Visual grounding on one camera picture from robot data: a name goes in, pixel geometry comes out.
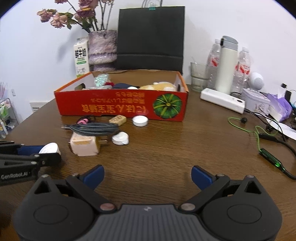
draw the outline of cardboard box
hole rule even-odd
[[[99,74],[101,72],[90,72],[54,92],[61,115],[123,115],[127,118],[144,115],[152,120],[183,120],[188,88],[179,72],[163,70],[109,72],[113,83],[144,86],[153,82],[167,81],[174,84],[178,92],[129,89],[77,90],[82,87],[94,87],[94,78]]]
[[[80,77],[88,73],[89,70],[89,49],[88,38],[77,39],[77,43],[74,44],[74,60],[76,76]]]

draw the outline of water bottle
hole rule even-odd
[[[239,53],[237,69],[240,73],[244,75],[245,79],[249,77],[251,69],[251,57],[249,54],[249,50],[246,47],[242,47],[242,51],[240,51]]]
[[[231,87],[231,92],[235,93],[242,93],[242,89],[245,88],[245,79],[244,79],[244,74],[242,74],[240,71],[236,69],[233,75],[233,82],[232,82],[232,87]]]
[[[209,57],[207,59],[208,71],[210,79],[208,81],[207,87],[214,89],[216,84],[217,70],[220,58],[220,39],[215,39],[215,43],[212,46]]]

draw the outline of white speaker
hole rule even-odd
[[[249,86],[253,90],[261,90],[264,86],[263,77],[259,73],[252,72],[248,82]]]

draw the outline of flower vase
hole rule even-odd
[[[104,30],[89,33],[89,63],[95,71],[115,70],[117,59],[117,31]]]

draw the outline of open box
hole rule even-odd
[[[178,91],[156,90],[75,90],[78,86],[94,87],[94,78],[101,72],[89,72],[54,92],[61,115],[144,115],[152,120],[182,121],[185,115],[188,88],[181,74],[163,70],[126,70],[109,73],[113,83],[134,86],[154,82],[170,82]]]

